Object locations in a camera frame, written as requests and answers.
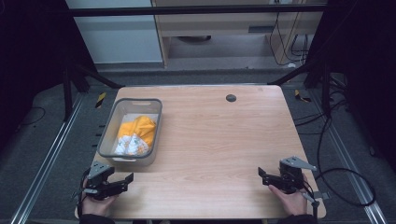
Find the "white cabinet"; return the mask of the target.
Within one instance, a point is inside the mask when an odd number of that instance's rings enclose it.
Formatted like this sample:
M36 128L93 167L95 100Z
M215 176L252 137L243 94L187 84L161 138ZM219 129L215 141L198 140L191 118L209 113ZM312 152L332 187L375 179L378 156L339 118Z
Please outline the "white cabinet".
M70 9L151 7L150 0L66 0ZM161 63L153 16L75 17L95 64Z

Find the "black frame strut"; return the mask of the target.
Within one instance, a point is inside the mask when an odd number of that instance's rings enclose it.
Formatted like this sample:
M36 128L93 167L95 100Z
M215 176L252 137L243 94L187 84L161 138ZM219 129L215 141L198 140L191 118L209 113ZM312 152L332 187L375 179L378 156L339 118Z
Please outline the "black frame strut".
M310 62L301 65L300 67L292 70L285 76L269 82L269 85L277 85L281 86L286 83L288 80L291 80L302 73L307 73L307 77L305 78L304 85L310 89L314 88L319 81L321 81L321 108L327 118L331 116L330 109L330 79L331 72L330 66L326 63L325 60L313 59Z
M78 92L87 92L90 89L90 84L85 76L92 77L111 89L122 88L121 84L102 77L97 71L93 71L82 64L66 60L63 71L64 121L68 121L73 112L71 84L75 85Z

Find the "grey metal bracket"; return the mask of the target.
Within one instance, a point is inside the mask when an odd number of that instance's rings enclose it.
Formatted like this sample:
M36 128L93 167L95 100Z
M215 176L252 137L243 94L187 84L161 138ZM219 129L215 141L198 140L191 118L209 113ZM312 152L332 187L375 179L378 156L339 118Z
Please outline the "grey metal bracket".
M314 218L324 218L327 214L327 210L324 202L330 198L327 192L314 191L303 192L302 196L307 200L307 211Z

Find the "black curtain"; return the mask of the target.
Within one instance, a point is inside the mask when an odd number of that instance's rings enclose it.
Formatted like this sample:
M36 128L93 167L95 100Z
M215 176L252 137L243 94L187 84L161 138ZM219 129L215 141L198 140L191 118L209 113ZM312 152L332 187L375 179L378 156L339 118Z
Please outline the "black curtain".
M375 152L396 172L396 0L328 0L309 50L323 50Z
M92 57L65 0L0 0L0 152L35 96L63 82L68 59L94 70Z

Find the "aluminium floor rail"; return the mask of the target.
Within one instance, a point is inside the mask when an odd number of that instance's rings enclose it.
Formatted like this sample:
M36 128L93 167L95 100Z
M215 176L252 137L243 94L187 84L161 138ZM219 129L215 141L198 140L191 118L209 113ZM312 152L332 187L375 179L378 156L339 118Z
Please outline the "aluminium floor rail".
M334 149L341 163L343 164L343 167L358 173L360 171L358 166L352 160L350 154L347 151L346 145L344 144L339 132L336 130L336 127L333 124L330 124L328 126L328 132L334 145ZM347 175L351 182L351 185L353 186L353 189L355 190L360 200L360 203L368 203L370 201L373 201L372 204L364 207L364 211L371 223L389 224L380 206L376 202L375 196L370 190L368 182L365 181L362 177L356 176L355 174L348 173Z
M25 194L22 202L18 209L13 214L10 224L25 224L31 211L36 203L38 196L40 195L47 179L52 170L54 163L56 162L58 155L63 148L64 142L78 116L78 112L81 109L81 104L85 98L83 93L78 93L75 102L72 104L72 112L70 117L62 123L62 126L57 133L52 145L47 153L45 159L41 163L39 170L37 171L35 178Z

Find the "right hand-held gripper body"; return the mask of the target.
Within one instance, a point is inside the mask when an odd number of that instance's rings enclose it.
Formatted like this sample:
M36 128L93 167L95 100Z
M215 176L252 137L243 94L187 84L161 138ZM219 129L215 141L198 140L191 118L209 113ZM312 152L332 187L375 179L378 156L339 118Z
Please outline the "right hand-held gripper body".
M303 161L297 156L280 160L279 172L281 185L279 188L288 194L302 189L304 187L303 169L316 171L317 167L307 161Z

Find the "light wooden desk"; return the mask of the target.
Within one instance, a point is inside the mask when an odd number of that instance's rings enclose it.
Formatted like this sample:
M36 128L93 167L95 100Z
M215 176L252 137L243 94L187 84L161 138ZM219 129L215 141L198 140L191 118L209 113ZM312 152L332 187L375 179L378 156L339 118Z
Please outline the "light wooden desk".
M327 0L150 0L155 7L305 5ZM277 63L291 59L292 40L297 35L312 35L318 28L321 12L273 12L157 15L161 37L203 35L267 36Z

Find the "orange and white printed cloth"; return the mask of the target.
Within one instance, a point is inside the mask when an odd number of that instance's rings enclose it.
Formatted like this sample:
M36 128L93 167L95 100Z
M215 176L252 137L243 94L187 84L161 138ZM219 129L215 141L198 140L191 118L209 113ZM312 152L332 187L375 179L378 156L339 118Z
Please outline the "orange and white printed cloth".
M139 116L121 124L117 134L115 153L125 156L143 156L151 150L157 125L148 116Z

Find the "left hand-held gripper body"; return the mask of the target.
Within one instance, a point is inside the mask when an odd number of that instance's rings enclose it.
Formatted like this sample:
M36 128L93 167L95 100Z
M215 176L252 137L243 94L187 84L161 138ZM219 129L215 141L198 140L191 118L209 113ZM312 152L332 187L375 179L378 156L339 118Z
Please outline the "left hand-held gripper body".
M107 198L106 190L118 186L117 182L110 183L108 178L115 173L115 168L99 161L94 161L86 176L83 191L95 200L102 201Z

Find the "black horizontal frame bar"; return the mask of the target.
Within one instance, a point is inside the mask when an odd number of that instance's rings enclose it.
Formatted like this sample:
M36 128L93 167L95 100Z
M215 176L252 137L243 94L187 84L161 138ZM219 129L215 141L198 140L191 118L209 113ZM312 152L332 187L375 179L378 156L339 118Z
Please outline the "black horizontal frame bar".
M123 8L78 8L64 12L73 17L100 16L146 16L146 15L189 15L229 13L273 13L273 12L320 12L326 4L314 5L236 5L236 6L188 6L188 7L123 7Z

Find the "grey plastic basket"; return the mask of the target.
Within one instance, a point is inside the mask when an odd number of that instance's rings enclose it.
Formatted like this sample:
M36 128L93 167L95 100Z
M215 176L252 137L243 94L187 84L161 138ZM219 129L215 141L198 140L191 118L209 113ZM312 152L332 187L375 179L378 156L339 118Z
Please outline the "grey plastic basket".
M159 99L121 98L112 107L97 153L112 162L151 165L161 129Z

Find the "person's right hand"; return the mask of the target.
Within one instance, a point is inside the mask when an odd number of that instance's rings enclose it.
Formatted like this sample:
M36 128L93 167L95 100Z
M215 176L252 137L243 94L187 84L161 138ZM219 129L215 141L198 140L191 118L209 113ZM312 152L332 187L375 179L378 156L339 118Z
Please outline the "person's right hand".
M303 196L305 193L304 189L295 191L292 194L286 194L273 185L269 185L268 189L282 202L283 208L288 216L307 214L307 199Z

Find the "person's left hand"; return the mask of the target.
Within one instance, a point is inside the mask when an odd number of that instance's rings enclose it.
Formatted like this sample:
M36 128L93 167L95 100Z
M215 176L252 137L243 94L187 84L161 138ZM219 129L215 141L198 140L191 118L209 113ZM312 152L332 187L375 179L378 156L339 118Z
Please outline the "person's left hand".
M81 214L105 217L108 209L117 199L118 195L114 195L98 201L82 192Z

